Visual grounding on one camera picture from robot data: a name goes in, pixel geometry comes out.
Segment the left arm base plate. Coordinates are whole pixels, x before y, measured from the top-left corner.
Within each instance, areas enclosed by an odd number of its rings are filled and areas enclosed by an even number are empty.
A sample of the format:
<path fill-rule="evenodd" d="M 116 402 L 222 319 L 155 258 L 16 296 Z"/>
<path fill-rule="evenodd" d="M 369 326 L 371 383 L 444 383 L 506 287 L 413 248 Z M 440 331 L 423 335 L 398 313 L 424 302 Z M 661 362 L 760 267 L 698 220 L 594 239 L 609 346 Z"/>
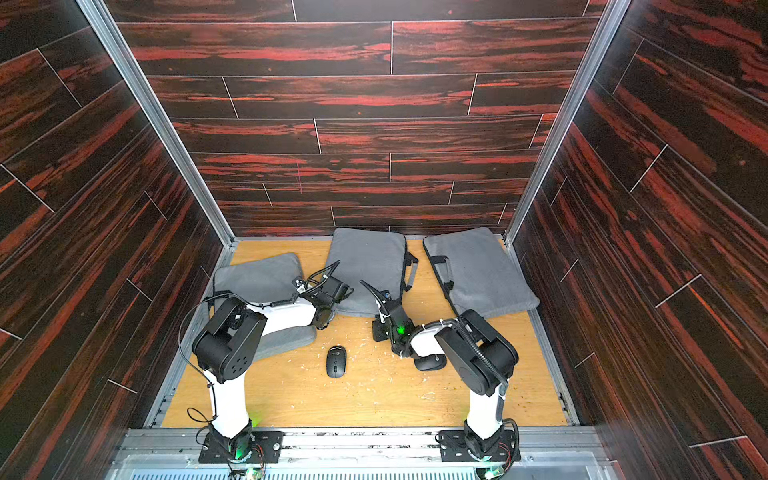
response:
<path fill-rule="evenodd" d="M 201 464 L 277 463 L 284 439 L 283 431 L 246 431 L 233 438 L 210 429 L 205 437 L 198 462 Z"/>

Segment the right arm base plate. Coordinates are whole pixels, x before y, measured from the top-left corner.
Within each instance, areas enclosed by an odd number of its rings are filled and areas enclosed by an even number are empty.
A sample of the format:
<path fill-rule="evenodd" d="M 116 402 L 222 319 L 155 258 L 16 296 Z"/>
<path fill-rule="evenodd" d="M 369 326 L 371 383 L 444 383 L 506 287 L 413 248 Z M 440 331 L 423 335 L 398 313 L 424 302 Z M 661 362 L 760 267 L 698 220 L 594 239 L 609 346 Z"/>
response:
<path fill-rule="evenodd" d="M 440 430 L 435 435 L 442 462 L 511 462 L 521 459 L 519 434 L 500 427 L 487 439 L 468 429 Z"/>

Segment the black computer mouse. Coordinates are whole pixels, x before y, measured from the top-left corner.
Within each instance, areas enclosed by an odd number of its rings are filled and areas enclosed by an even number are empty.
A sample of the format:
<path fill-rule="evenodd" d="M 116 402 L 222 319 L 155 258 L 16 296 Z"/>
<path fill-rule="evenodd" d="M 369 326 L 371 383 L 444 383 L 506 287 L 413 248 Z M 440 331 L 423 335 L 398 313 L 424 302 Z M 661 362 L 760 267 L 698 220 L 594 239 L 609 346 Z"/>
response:
<path fill-rule="evenodd" d="M 347 369 L 347 352 L 341 345 L 332 346 L 326 357 L 326 374 L 337 379 L 345 375 Z"/>
<path fill-rule="evenodd" d="M 447 358 L 444 354 L 434 354 L 414 359 L 414 366 L 422 372 L 440 370 L 446 365 Z"/>

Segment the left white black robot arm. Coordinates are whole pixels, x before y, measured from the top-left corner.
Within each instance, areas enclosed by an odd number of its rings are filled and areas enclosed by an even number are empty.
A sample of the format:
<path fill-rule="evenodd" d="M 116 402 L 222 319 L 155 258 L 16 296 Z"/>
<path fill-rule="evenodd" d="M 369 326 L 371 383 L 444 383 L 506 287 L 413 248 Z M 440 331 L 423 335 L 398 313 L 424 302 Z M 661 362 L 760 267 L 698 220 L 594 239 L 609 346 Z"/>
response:
<path fill-rule="evenodd" d="M 223 303 L 192 342 L 196 370 L 207 381 L 213 415 L 198 421 L 208 426 L 209 449 L 216 449 L 229 463 L 243 463 L 252 456 L 252 421 L 245 405 L 245 375 L 257 356 L 261 339 L 293 327 L 325 328 L 333 307 L 346 300 L 354 288 L 329 274 L 320 280 L 293 280 L 295 291 L 286 299 L 253 302 L 232 291 L 205 299 Z"/>

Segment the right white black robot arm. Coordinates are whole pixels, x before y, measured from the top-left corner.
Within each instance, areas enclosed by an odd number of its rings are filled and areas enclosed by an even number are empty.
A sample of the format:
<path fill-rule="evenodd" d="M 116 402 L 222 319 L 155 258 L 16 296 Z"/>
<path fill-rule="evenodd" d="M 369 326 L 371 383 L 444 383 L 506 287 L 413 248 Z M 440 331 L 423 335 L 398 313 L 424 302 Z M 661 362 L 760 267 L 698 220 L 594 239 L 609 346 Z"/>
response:
<path fill-rule="evenodd" d="M 415 325 L 399 301 L 379 297 L 375 341 L 388 339 L 394 354 L 414 360 L 420 371 L 453 366 L 470 391 L 464 442 L 472 457 L 488 460 L 504 431 L 509 379 L 519 361 L 511 343 L 473 310 L 447 320 Z"/>

